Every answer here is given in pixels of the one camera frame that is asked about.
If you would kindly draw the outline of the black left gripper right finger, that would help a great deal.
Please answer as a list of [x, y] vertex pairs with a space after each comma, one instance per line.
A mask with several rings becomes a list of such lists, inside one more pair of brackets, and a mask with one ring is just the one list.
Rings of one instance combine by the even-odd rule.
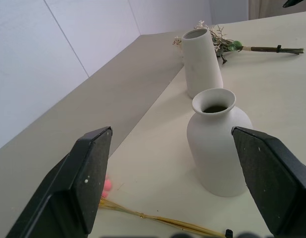
[[231, 130], [250, 194], [275, 238], [306, 238], [306, 165], [276, 137]]

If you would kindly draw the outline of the pink pompom yellow-stem bouquet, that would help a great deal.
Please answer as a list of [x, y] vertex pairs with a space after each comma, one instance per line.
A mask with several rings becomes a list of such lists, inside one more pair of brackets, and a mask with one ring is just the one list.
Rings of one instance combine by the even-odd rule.
[[191, 223], [186, 223], [170, 218], [160, 217], [160, 216], [151, 216], [144, 213], [140, 213], [137, 211], [133, 211], [131, 209], [128, 209], [126, 207], [123, 207], [122, 205], [119, 205], [111, 200], [108, 200], [108, 194], [112, 189], [112, 183], [111, 180], [108, 178], [108, 176], [105, 176], [104, 179], [104, 187], [102, 190], [102, 196], [99, 202], [99, 208], [100, 209], [106, 209], [106, 210], [113, 210], [118, 211], [130, 215], [134, 215], [137, 217], [140, 217], [142, 219], [148, 219], [152, 221], [156, 221], [159, 223], [163, 223], [165, 225], [177, 228], [184, 232], [189, 232], [191, 234], [200, 235], [200, 236], [210, 236], [215, 238], [233, 238], [233, 231], [230, 229], [227, 229], [225, 233], [216, 232], [198, 225], [194, 225]]

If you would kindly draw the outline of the white flared-neck ceramic vase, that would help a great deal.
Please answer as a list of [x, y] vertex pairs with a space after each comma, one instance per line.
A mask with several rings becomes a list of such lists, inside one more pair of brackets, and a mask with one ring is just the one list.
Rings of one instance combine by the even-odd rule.
[[192, 100], [195, 113], [187, 126], [198, 178], [207, 191], [222, 197], [238, 196], [247, 189], [231, 129], [253, 125], [235, 102], [235, 94], [227, 89], [202, 91]]

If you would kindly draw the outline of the black object at corner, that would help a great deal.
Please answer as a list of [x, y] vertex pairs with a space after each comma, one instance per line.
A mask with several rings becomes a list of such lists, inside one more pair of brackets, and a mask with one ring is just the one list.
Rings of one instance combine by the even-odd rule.
[[301, 3], [304, 0], [286, 0], [286, 2], [283, 4], [283, 8], [288, 8], [288, 7], [292, 7], [295, 6], [299, 3]]

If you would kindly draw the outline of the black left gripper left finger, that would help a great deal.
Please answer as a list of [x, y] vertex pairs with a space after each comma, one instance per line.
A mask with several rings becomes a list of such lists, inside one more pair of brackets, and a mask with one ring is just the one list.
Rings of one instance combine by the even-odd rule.
[[44, 177], [5, 238], [87, 238], [104, 188], [112, 128], [84, 134]]

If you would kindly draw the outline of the tall white cylindrical vase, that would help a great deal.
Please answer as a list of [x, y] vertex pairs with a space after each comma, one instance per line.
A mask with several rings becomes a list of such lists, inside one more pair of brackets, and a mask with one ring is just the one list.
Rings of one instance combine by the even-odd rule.
[[190, 98], [212, 88], [222, 88], [223, 80], [208, 29], [194, 29], [181, 38], [187, 92]]

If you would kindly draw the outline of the white dried flower bouquet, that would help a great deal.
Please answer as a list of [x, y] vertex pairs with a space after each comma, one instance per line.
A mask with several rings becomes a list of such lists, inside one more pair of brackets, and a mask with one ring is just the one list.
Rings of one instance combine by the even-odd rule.
[[224, 53], [227, 52], [264, 52], [264, 53], [287, 53], [293, 55], [300, 55], [304, 53], [304, 48], [283, 48], [281, 45], [277, 47], [249, 47], [244, 46], [240, 41], [226, 39], [226, 34], [223, 33], [224, 27], [219, 25], [207, 26], [204, 21], [199, 21], [194, 27], [194, 30], [205, 29], [210, 31], [212, 43], [217, 58], [222, 58], [222, 64], [227, 62]]

